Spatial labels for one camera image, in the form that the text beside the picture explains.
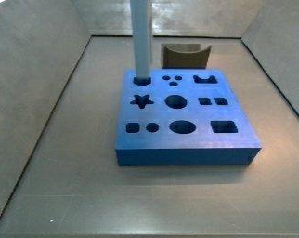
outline star-shaped hole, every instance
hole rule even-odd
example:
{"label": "star-shaped hole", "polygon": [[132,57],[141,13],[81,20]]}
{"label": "star-shaped hole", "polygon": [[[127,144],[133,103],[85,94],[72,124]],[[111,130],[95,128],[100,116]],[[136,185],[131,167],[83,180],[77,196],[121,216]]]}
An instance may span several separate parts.
{"label": "star-shaped hole", "polygon": [[153,101],[149,100],[149,94],[145,96],[135,95],[135,100],[131,104],[137,104],[140,109],[144,109],[148,104],[153,104]]}

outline gray arch-shaped object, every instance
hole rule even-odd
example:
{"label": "gray arch-shaped object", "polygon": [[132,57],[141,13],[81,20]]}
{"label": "gray arch-shaped object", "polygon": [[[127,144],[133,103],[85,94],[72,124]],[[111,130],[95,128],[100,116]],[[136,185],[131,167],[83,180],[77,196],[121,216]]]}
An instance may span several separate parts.
{"label": "gray arch-shaped object", "polygon": [[163,68],[205,69],[211,49],[200,44],[163,44]]}

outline square hole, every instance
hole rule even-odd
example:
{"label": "square hole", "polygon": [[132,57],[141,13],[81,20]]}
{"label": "square hole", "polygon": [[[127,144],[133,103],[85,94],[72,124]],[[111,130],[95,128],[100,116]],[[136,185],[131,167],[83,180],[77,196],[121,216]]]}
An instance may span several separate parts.
{"label": "square hole", "polygon": [[212,105],[212,101],[209,98],[199,98],[201,105]]}
{"label": "square hole", "polygon": [[228,105],[228,101],[227,101],[225,98],[215,98],[215,101],[216,101],[216,104],[217,104],[219,106],[225,106],[225,105]]}
{"label": "square hole", "polygon": [[237,133],[237,127],[233,121],[211,121],[215,133]]}
{"label": "square hole", "polygon": [[137,133],[139,131],[140,131],[139,123],[127,123],[127,132],[128,133]]}

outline blue shape sorter block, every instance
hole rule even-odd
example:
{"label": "blue shape sorter block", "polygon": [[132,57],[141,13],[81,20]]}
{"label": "blue shape sorter block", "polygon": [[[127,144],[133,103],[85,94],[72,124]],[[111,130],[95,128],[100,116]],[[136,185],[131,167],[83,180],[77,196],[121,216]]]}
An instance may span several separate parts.
{"label": "blue shape sorter block", "polygon": [[116,135],[119,165],[247,165],[261,149],[220,70],[125,72]]}

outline white cylindrical rod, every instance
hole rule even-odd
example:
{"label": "white cylindrical rod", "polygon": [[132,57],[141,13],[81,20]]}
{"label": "white cylindrical rod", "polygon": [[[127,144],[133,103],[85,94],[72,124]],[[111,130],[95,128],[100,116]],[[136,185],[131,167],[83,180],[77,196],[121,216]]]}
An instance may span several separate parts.
{"label": "white cylindrical rod", "polygon": [[148,79],[152,55],[152,1],[131,0],[136,78]]}

